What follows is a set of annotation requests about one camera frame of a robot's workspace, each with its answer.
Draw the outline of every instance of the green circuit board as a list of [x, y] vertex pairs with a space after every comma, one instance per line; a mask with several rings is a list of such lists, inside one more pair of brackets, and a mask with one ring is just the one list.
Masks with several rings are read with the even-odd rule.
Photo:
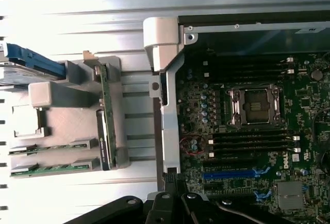
[[11, 177], [18, 176], [32, 176], [38, 174], [47, 174], [47, 173], [63, 173], [67, 171], [85, 171], [89, 169], [89, 165], [81, 165], [81, 166], [72, 166], [72, 165], [56, 165], [56, 166], [47, 166], [47, 167], [36, 167], [29, 171], [22, 172], [12, 172]]
[[52, 146], [52, 147], [35, 147], [31, 149], [27, 149], [24, 151], [13, 151], [9, 152], [9, 155], [21, 155], [21, 154], [35, 154], [40, 152], [46, 152], [46, 151], [53, 151], [53, 150], [60, 150], [60, 149], [83, 149], [87, 148], [87, 144], [78, 144], [78, 145], [58, 145], [58, 146]]
[[330, 148], [330, 113], [317, 113], [330, 107], [328, 53], [189, 56], [176, 75], [189, 190], [296, 223], [329, 220], [330, 179], [320, 157]]

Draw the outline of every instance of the metal frame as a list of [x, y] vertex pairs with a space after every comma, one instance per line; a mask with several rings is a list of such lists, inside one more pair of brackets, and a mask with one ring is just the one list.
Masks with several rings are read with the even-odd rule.
[[[312, 11], [196, 15], [172, 18], [148, 18], [143, 22], [144, 49], [154, 72], [165, 75], [161, 89], [151, 88], [151, 97], [167, 96], [161, 101], [163, 171], [180, 172], [179, 131], [176, 111], [175, 73], [184, 64], [183, 50], [197, 43], [199, 34], [256, 30], [309, 29], [320, 32], [330, 28], [329, 12]], [[157, 82], [151, 79], [150, 85]]]

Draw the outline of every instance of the ribbed metal panel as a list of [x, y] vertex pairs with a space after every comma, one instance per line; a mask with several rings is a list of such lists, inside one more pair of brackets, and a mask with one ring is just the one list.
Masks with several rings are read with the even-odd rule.
[[82, 59], [83, 50], [121, 58], [130, 156], [145, 159], [93, 176], [9, 180], [4, 169], [0, 184], [6, 181], [9, 188], [0, 189], [0, 199], [6, 191], [9, 211], [0, 211], [0, 218], [62, 223], [122, 195], [143, 198], [156, 190], [153, 110], [147, 97], [151, 73], [142, 37], [145, 18], [322, 9], [330, 9], [330, 0], [0, 0], [0, 37], [6, 41], [53, 60]]

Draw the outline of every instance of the metal support bar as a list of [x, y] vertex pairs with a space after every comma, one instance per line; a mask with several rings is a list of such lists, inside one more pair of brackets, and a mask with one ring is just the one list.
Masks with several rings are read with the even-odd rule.
[[30, 84], [28, 92], [34, 108], [90, 107], [97, 102], [97, 97], [91, 92], [62, 86], [54, 82]]

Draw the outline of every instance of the chip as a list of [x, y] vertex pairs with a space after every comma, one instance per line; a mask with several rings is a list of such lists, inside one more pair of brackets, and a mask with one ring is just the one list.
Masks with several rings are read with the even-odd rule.
[[278, 206], [281, 210], [304, 208], [304, 194], [301, 181], [279, 182], [277, 184]]
[[244, 93], [246, 121], [252, 123], [269, 122], [270, 103], [268, 102], [267, 91], [265, 90], [246, 90]]
[[309, 99], [301, 99], [301, 107], [306, 108], [310, 106], [310, 100]]

